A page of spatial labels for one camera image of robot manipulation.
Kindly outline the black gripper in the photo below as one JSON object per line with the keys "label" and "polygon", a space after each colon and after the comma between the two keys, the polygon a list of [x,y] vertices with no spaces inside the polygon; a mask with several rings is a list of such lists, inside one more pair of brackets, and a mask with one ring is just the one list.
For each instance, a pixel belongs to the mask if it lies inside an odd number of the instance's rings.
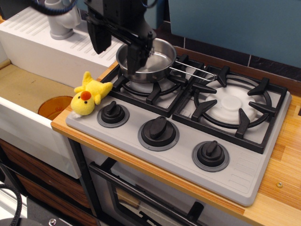
{"label": "black gripper", "polygon": [[156,34],[144,14],[156,1],[86,0],[87,28],[93,48],[101,54],[111,46],[111,37],[127,44],[127,74],[134,75],[145,66]]}

